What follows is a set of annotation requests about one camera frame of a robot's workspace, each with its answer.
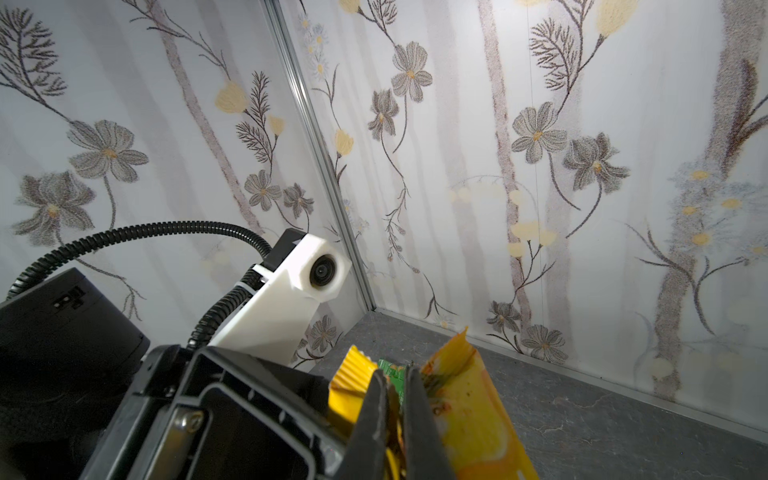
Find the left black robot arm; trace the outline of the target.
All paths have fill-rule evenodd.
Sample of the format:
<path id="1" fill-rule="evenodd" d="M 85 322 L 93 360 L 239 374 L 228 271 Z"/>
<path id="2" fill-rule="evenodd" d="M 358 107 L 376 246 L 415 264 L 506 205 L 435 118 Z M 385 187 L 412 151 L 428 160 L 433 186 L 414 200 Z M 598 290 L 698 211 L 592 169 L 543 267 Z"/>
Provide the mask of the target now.
<path id="1" fill-rule="evenodd" d="M 83 273 L 81 256 L 133 240 L 222 234 L 260 254 L 180 345 L 152 346 Z M 275 244 L 211 221 L 94 234 L 40 258 L 1 306 L 5 479 L 330 479 L 345 443 L 328 384 L 295 370 L 349 260 L 297 229 Z"/>

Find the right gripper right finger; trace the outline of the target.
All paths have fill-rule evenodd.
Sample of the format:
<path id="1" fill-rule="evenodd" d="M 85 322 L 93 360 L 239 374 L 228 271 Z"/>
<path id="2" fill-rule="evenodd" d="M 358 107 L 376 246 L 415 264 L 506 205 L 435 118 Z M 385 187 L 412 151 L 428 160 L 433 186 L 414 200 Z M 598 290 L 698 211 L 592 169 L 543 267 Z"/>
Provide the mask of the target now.
<path id="1" fill-rule="evenodd" d="M 406 368 L 404 380 L 403 438 L 406 478 L 455 479 L 442 445 L 420 371 Z"/>

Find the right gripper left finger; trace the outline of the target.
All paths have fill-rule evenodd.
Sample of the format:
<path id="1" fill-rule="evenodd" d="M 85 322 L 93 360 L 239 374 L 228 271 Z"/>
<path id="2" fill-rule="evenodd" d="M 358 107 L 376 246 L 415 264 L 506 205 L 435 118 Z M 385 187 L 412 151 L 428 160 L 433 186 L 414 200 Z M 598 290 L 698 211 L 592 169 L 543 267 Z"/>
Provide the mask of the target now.
<path id="1" fill-rule="evenodd" d="M 334 479 L 386 478 L 388 416 L 387 381 L 381 370 L 375 370 Z"/>

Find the yellow snack packet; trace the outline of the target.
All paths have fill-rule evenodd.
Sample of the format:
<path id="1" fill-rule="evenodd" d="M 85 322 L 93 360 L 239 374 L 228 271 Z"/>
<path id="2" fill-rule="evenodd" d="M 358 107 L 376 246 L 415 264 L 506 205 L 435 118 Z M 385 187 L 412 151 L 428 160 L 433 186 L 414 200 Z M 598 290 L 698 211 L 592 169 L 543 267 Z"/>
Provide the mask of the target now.
<path id="1" fill-rule="evenodd" d="M 357 347 L 351 347 L 329 387 L 328 418 L 348 442 L 373 372 L 381 370 L 384 374 L 389 400 L 385 479 L 407 479 L 403 438 L 407 367 L 373 362 Z M 420 371 L 455 479 L 537 478 L 482 357 L 466 332 L 451 338 L 424 366 L 413 367 Z"/>

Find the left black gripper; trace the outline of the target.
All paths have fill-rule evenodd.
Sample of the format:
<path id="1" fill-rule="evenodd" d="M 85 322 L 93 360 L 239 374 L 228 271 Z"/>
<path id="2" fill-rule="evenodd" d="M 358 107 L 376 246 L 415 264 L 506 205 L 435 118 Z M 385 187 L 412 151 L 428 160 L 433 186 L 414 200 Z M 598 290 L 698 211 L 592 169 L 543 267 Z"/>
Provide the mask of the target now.
<path id="1" fill-rule="evenodd" d="M 331 479 L 346 442 L 321 376 L 237 353 L 152 350 L 84 479 Z"/>

